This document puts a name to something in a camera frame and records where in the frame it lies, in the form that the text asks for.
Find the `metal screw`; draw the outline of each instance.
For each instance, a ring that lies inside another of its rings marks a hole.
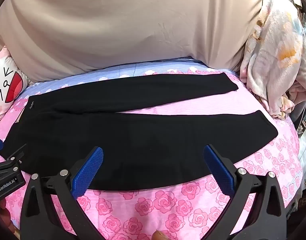
[[[241,175],[244,175],[244,174],[247,173],[247,170],[244,169],[244,168],[239,168],[239,169],[238,169],[238,173],[240,173]]]
[[[37,173],[34,173],[32,176],[31,176],[32,179],[37,179],[38,178],[38,174]]]
[[[270,171],[270,172],[269,172],[269,176],[270,176],[271,178],[274,178],[274,177],[275,177],[275,173],[274,173],[273,171]]]
[[[61,170],[59,174],[61,176],[66,176],[68,174],[68,170]]]

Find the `bed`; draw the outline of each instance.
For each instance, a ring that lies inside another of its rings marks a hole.
[[[209,75],[221,72],[225,72],[238,85],[237,91],[136,110],[132,113],[208,115],[248,114],[261,110],[277,128],[279,134],[264,148],[236,163],[235,166],[244,167],[251,174],[258,175],[273,171],[278,177],[284,205],[287,206],[302,180],[302,167],[298,160],[299,140],[291,119],[289,117],[284,121],[273,119],[239,81],[235,73],[229,70],[214,70],[189,58],[121,65],[61,80],[35,83],[19,96],[0,121],[0,139],[6,138],[11,125],[17,120],[31,95],[86,82],[130,76],[160,73]],[[30,175],[23,174],[28,182]],[[22,187],[7,197],[7,208],[17,227],[19,227],[25,190],[26,187]],[[58,198],[56,196],[52,198],[64,228],[72,232]],[[242,228],[253,200],[254,195],[249,195],[234,232]],[[150,239],[150,235],[156,229],[174,240],[188,239],[188,237],[199,239],[211,228],[228,201],[229,197],[222,194],[211,175],[182,185],[145,191],[88,190],[84,196],[78,198],[86,215],[106,239],[129,240]]]

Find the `black pants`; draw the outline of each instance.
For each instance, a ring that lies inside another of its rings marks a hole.
[[[261,111],[247,115],[151,115],[121,111],[222,94],[237,86],[225,74],[153,75],[72,86],[32,96],[4,142],[6,158],[29,145],[22,169],[51,176],[94,146],[104,161],[90,188],[138,190],[210,174],[203,147],[234,163],[264,147],[277,130]]]

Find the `white pillow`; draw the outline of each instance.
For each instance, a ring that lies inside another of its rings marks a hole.
[[[0,51],[0,120],[30,80],[16,66],[8,49]]]

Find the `fabric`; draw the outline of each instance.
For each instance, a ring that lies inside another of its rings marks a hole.
[[[302,167],[298,159],[299,139],[294,125],[290,117],[287,117],[284,121],[273,119],[245,88],[238,77],[229,70],[225,71],[230,80],[239,87],[237,91],[131,112],[135,114],[160,115],[211,115],[249,114],[257,110],[262,111],[264,116],[276,127],[279,134],[277,138],[261,150],[235,163],[235,166],[237,168],[244,167],[250,173],[257,175],[274,171],[282,191],[284,205],[287,206],[300,187],[303,176]],[[115,66],[67,77],[62,80],[37,83],[28,87],[16,99],[11,109],[1,120],[0,139],[5,140],[10,127],[18,118],[19,113],[28,102],[28,97],[31,95],[43,94],[82,82],[125,76],[158,73],[209,75],[220,72],[222,71],[207,68],[193,60],[183,61],[181,59]],[[241,145],[245,143],[243,138],[240,138],[239,142]],[[23,172],[23,175],[28,183],[30,175],[26,172]],[[7,208],[10,210],[14,224],[18,227],[25,189],[26,186],[7,198]],[[52,198],[63,227],[67,231],[73,232],[58,198],[56,196]],[[208,175],[191,183],[164,187],[162,189],[131,192],[87,190],[85,195],[78,198],[77,201],[95,227],[105,235],[106,239],[113,237],[128,239],[129,237],[135,240],[142,237],[147,240],[146,238],[150,238],[156,229],[166,232],[173,239],[199,239],[216,222],[218,215],[225,208],[229,198],[220,191],[213,176]],[[252,194],[248,198],[233,233],[243,227],[253,201],[254,195]],[[127,231],[131,218],[137,219],[137,222],[132,223],[137,228],[132,231],[132,234],[131,231]]]
[[[210,174],[203,161],[204,146],[212,144],[236,163],[272,141],[277,130],[261,111],[241,116],[118,112],[236,89],[224,73],[161,74],[91,82],[32,96],[0,153],[7,158],[27,143],[30,150],[22,159],[23,171],[51,176],[70,169],[99,146],[104,160],[92,189],[140,190],[185,183]],[[248,143],[234,147],[240,136]]]
[[[0,43],[33,82],[191,56],[234,69],[262,0],[5,0]]]
[[[0,51],[0,120],[29,83],[4,47]]]
[[[271,116],[284,119],[306,101],[306,35],[288,0],[263,0],[246,42],[240,79]]]

